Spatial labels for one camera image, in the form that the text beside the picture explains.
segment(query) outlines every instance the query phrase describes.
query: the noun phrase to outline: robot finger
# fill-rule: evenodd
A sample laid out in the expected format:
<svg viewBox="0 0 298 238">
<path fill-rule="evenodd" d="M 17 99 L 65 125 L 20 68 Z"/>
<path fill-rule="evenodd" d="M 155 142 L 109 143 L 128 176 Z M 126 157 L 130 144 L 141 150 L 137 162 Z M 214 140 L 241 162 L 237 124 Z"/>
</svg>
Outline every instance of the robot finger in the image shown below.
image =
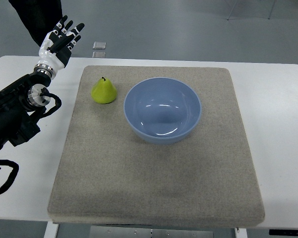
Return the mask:
<svg viewBox="0 0 298 238">
<path fill-rule="evenodd" d="M 57 53 L 60 51 L 63 47 L 67 46 L 73 39 L 75 35 L 67 35 L 61 37 L 58 41 L 56 41 L 51 47 L 48 48 L 48 50 L 51 53 Z"/>
<path fill-rule="evenodd" d="M 76 43 L 80 40 L 81 36 L 76 36 L 74 40 L 72 40 L 69 44 L 68 44 L 68 49 L 70 51 L 72 51 L 73 47 L 76 45 Z"/>
<path fill-rule="evenodd" d="M 69 21 L 68 24 L 66 24 L 66 26 L 60 31 L 60 34 L 59 34 L 59 38 L 62 37 L 62 36 L 65 36 L 68 29 L 73 25 L 73 21 Z"/>
<path fill-rule="evenodd" d="M 67 20 L 68 16 L 65 15 L 62 17 L 62 19 L 56 24 L 56 26 L 53 28 L 53 32 L 58 35 L 60 30 L 64 27 L 64 23 Z"/>
<path fill-rule="evenodd" d="M 76 36 L 84 28 L 84 26 L 85 26 L 84 23 L 80 23 L 74 29 L 66 33 L 66 36 L 70 36 L 70 35 Z"/>
</svg>

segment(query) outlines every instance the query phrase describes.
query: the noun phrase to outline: toy pear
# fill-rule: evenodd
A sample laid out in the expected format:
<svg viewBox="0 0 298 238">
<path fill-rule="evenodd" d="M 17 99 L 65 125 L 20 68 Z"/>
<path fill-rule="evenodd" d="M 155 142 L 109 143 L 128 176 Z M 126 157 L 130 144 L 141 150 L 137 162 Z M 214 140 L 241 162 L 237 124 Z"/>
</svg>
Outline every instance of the toy pear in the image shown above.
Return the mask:
<svg viewBox="0 0 298 238">
<path fill-rule="evenodd" d="M 91 97 L 100 104 L 111 103 L 117 97 L 117 90 L 109 79 L 101 79 L 92 87 Z"/>
</svg>

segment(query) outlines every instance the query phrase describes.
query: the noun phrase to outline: blue bowl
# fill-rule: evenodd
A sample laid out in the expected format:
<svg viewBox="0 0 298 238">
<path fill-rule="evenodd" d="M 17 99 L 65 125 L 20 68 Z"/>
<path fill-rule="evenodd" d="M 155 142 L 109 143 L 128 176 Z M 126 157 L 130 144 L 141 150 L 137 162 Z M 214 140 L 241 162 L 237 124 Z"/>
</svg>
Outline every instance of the blue bowl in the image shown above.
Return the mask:
<svg viewBox="0 0 298 238">
<path fill-rule="evenodd" d="M 171 78 L 150 78 L 126 95 L 124 113 L 133 131 L 154 144 L 172 144 L 198 124 L 202 106 L 188 85 Z"/>
</svg>

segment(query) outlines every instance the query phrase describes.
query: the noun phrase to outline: robotic arm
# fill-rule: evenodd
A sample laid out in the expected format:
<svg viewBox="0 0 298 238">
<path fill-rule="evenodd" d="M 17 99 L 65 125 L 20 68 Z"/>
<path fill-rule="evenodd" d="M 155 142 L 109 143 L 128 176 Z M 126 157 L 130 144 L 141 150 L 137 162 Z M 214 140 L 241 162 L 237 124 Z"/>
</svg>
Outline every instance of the robotic arm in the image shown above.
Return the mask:
<svg viewBox="0 0 298 238">
<path fill-rule="evenodd" d="M 39 50 L 39 61 L 31 74 L 27 74 L 0 91 L 0 150 L 9 141 L 13 146 L 29 141 L 40 128 L 39 119 L 54 113 L 62 104 L 59 97 L 50 93 L 47 87 L 57 72 L 66 67 L 72 49 L 80 39 L 78 35 L 84 24 L 68 29 L 64 16 L 53 31 L 49 32 Z M 46 111 L 46 105 L 55 100 L 55 105 Z M 0 165 L 13 168 L 8 181 L 0 188 L 0 194 L 12 185 L 18 165 L 9 160 L 0 160 Z"/>
</svg>

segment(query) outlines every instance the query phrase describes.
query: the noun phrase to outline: small clear object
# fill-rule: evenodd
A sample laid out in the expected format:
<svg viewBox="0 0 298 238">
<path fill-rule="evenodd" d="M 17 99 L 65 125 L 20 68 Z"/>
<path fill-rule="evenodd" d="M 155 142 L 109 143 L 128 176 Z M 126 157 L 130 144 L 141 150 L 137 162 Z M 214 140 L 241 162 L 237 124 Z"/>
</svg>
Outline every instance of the small clear object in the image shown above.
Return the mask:
<svg viewBox="0 0 298 238">
<path fill-rule="evenodd" d="M 93 50 L 103 50 L 106 48 L 106 42 L 95 41 L 93 45 Z"/>
<path fill-rule="evenodd" d="M 93 52 L 93 58 L 105 58 L 106 52 L 95 51 Z"/>
</svg>

